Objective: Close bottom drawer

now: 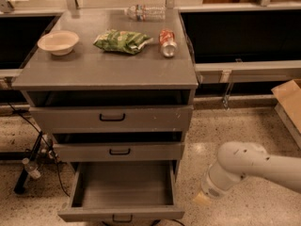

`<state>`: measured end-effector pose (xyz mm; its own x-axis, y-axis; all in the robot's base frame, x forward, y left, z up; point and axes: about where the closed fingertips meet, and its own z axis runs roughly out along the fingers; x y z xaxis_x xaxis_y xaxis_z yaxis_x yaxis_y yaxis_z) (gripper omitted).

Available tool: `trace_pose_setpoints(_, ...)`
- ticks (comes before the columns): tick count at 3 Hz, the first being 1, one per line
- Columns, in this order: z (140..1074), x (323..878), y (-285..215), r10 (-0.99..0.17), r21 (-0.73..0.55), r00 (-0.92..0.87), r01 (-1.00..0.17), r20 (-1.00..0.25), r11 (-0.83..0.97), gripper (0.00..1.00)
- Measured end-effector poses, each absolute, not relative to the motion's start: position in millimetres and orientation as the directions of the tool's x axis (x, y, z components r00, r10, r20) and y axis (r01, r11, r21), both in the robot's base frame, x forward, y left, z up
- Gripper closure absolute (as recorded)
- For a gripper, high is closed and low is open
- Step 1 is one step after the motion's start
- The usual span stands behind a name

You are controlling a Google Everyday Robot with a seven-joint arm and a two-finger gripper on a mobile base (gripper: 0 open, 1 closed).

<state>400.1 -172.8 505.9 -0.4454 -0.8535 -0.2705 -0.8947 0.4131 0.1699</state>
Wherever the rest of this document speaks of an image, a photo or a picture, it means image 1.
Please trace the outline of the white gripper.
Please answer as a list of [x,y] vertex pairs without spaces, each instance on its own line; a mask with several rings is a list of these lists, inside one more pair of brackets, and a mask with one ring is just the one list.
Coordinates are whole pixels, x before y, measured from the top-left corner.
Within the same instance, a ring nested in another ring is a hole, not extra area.
[[218,162],[214,162],[201,177],[199,192],[193,202],[200,205],[210,205],[211,199],[224,197],[233,187],[243,182],[245,174],[235,174],[223,169]]

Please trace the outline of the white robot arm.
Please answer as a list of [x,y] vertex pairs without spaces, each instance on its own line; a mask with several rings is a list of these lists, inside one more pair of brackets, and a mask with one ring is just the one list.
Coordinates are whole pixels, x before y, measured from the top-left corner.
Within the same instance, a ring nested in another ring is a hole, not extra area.
[[253,142],[226,142],[220,146],[216,160],[202,175],[194,202],[209,205],[249,176],[263,178],[300,193],[301,159],[269,154],[262,145]]

